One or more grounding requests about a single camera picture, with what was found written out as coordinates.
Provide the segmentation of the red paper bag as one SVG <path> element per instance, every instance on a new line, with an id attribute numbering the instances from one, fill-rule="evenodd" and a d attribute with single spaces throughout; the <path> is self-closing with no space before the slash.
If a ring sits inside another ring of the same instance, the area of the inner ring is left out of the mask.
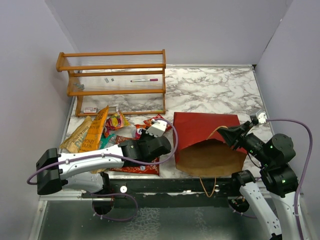
<path id="1" fill-rule="evenodd" d="M 205 195 L 210 198 L 202 178 L 227 177 L 242 171 L 247 157 L 245 150 L 232 150 L 218 133 L 218 130 L 240 124 L 236 114 L 216 114 L 199 112 L 175 112 L 173 126 L 178 141 L 174 154 L 175 166 L 190 176 L 199 178 Z"/>

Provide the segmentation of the red snack bag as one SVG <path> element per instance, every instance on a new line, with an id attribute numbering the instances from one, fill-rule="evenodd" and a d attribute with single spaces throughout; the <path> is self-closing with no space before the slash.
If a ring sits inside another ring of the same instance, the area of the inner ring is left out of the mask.
<path id="1" fill-rule="evenodd" d="M 125 140 L 134 140 L 133 138 L 117 136 L 115 139 L 115 143 L 119 144 L 124 142 Z M 160 161 L 160 158 L 157 157 L 152 163 L 157 163 Z M 126 166 L 122 168 L 110 168 L 110 171 L 115 172 L 123 172 L 123 173 L 132 173 L 132 174 L 147 174 L 147 175 L 160 175 L 160 167 L 159 165 L 140 165 L 140 166 Z"/>

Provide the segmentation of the colourful candy packet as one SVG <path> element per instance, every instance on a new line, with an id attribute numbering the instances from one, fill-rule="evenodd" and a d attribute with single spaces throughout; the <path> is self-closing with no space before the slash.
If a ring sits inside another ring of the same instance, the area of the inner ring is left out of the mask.
<path id="1" fill-rule="evenodd" d="M 109 117 L 104 126 L 103 126 L 103 134 L 104 137 L 107 138 L 111 132 L 114 132 L 116 130 L 119 130 L 124 127 L 128 127 L 130 123 L 125 118 L 124 114 L 118 110 L 116 113 L 114 113 L 111 117 Z"/>

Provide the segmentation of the teal snack packet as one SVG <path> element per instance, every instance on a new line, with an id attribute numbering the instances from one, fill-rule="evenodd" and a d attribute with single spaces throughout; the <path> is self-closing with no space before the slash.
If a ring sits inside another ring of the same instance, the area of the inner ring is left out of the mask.
<path id="1" fill-rule="evenodd" d="M 106 149 L 112 147 L 116 144 L 117 135 L 111 134 L 108 137 L 102 135 L 100 142 L 99 142 L 99 150 Z"/>

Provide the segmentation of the orange honey dijon chips bag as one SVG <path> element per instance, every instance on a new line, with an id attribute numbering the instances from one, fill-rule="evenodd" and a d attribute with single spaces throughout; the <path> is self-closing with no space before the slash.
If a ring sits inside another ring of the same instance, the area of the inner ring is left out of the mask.
<path id="1" fill-rule="evenodd" d="M 98 112 L 98 115 L 95 117 L 87 131 L 86 137 L 84 138 L 78 151 L 79 153 L 90 152 L 99 149 L 100 140 L 108 113 L 108 105 Z"/>

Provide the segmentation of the gold chips bag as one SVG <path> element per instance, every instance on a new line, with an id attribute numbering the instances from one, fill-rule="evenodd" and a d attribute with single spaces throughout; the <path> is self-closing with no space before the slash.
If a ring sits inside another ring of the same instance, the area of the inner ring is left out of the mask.
<path id="1" fill-rule="evenodd" d="M 60 144 L 60 149 L 65 149 L 69 153 L 78 153 L 82 143 L 92 124 L 92 119 L 87 116 L 84 121 L 75 129 L 75 131 L 63 143 Z"/>

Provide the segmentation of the orange Japanese rice cracker bag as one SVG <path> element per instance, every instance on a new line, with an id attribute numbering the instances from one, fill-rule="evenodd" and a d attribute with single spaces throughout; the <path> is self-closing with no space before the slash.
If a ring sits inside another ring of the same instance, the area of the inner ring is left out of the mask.
<path id="1" fill-rule="evenodd" d="M 157 114 L 157 115 L 154 116 L 154 117 L 151 117 L 151 118 L 149 118 L 149 119 L 144 120 L 143 123 L 144 123 L 146 126 L 150 127 L 150 126 L 155 122 L 155 120 L 158 120 L 158 119 L 163 120 L 164 117 L 163 117 L 162 115 L 160 115 L 160 114 Z M 167 132 L 167 131 L 169 131 L 169 130 L 171 130 L 171 129 L 172 129 L 172 127 L 167 123 L 167 124 L 166 124 L 165 132 Z"/>

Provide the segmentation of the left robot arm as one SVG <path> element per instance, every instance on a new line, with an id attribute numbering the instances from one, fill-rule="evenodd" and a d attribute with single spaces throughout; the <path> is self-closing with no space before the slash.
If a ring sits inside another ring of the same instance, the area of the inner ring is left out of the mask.
<path id="1" fill-rule="evenodd" d="M 147 136 L 125 140 L 100 150 L 79 153 L 58 153 L 47 149 L 36 163 L 35 185 L 40 196 L 51 195 L 63 188 L 82 189 L 106 197 L 111 186 L 104 180 L 75 180 L 74 176 L 98 169 L 123 168 L 130 165 L 151 166 L 162 155 L 171 157 L 174 149 L 165 136 Z"/>

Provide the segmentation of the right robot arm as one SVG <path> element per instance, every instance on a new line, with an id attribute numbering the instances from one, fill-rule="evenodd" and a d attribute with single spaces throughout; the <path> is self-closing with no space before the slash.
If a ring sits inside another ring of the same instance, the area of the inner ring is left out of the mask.
<path id="1" fill-rule="evenodd" d="M 289 162 L 296 156 L 292 139 L 277 133 L 268 142 L 263 142 L 249 132 L 253 126 L 267 122 L 267 119 L 251 120 L 239 126 L 219 127 L 217 132 L 230 148 L 242 148 L 261 163 L 260 177 L 275 210 L 264 199 L 249 170 L 233 173 L 229 189 L 234 195 L 245 198 L 268 239 L 309 240 L 311 237 L 300 204 L 303 180 L 298 179 L 289 166 Z"/>

